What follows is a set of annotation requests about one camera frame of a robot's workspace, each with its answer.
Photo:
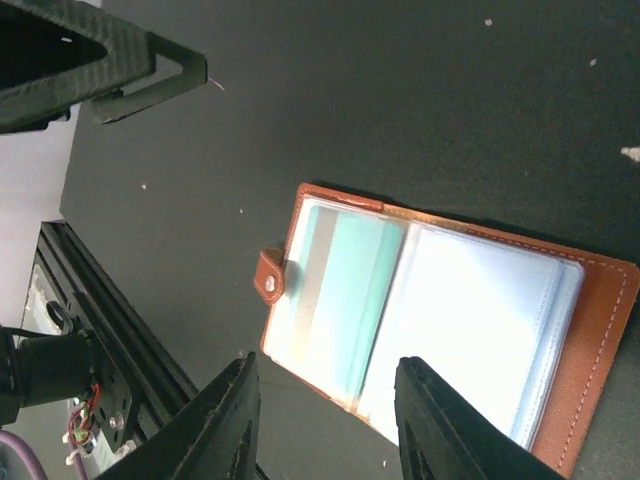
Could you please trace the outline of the brown leather card holder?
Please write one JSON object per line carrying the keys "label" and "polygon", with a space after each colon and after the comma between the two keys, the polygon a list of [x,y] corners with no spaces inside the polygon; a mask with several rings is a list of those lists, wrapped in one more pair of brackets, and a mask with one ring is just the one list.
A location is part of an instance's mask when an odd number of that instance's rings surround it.
{"label": "brown leather card holder", "polygon": [[[311,202],[403,223],[405,237],[351,401],[289,358],[288,256]],[[572,474],[639,292],[636,265],[472,222],[304,183],[285,242],[260,252],[269,308],[261,349],[399,453],[395,375],[419,357],[496,429],[566,479]]]}

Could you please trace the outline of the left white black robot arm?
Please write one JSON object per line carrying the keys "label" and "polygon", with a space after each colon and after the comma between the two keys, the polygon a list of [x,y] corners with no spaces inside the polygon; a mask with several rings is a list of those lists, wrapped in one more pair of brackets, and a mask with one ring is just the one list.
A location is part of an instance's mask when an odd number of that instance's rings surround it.
{"label": "left white black robot arm", "polygon": [[[110,124],[207,80],[204,55],[82,1],[1,5],[1,130],[34,132],[86,102]],[[97,419],[161,426],[197,393],[71,227],[46,222],[35,263],[59,335],[1,332],[1,421],[101,389]]]}

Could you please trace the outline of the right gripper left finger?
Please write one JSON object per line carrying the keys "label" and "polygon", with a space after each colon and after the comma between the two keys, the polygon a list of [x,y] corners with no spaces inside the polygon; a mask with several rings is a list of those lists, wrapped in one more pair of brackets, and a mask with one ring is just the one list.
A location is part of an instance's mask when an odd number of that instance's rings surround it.
{"label": "right gripper left finger", "polygon": [[256,354],[233,360],[159,433],[101,479],[253,479],[260,420]]}

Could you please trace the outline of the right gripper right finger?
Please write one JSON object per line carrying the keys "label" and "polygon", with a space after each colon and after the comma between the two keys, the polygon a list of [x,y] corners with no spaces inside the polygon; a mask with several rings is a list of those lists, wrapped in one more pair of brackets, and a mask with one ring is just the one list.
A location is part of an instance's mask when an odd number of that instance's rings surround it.
{"label": "right gripper right finger", "polygon": [[559,479],[419,357],[399,360],[395,415],[405,479]]}

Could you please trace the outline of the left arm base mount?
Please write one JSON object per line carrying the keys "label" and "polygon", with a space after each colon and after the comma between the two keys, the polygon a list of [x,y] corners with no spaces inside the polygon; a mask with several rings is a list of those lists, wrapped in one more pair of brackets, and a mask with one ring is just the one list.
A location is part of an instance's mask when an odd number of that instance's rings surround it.
{"label": "left arm base mount", "polygon": [[100,385],[93,416],[113,450],[145,442],[195,398],[198,388],[68,224],[41,224],[34,266],[91,340]]}

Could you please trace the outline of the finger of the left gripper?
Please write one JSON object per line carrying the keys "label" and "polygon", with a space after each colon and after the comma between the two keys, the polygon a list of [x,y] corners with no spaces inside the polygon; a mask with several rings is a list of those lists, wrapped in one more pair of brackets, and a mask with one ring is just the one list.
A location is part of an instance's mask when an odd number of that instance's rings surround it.
{"label": "finger of the left gripper", "polygon": [[118,122],[207,83],[208,65],[203,53],[157,34],[148,34],[147,39],[153,57],[159,56],[174,62],[181,71],[128,94],[119,88],[93,99],[91,106],[97,122]]}
{"label": "finger of the left gripper", "polygon": [[155,71],[148,31],[83,1],[3,1],[10,20],[35,18],[96,43],[105,55],[59,73],[1,88],[3,134],[45,128],[72,106],[110,94]]}

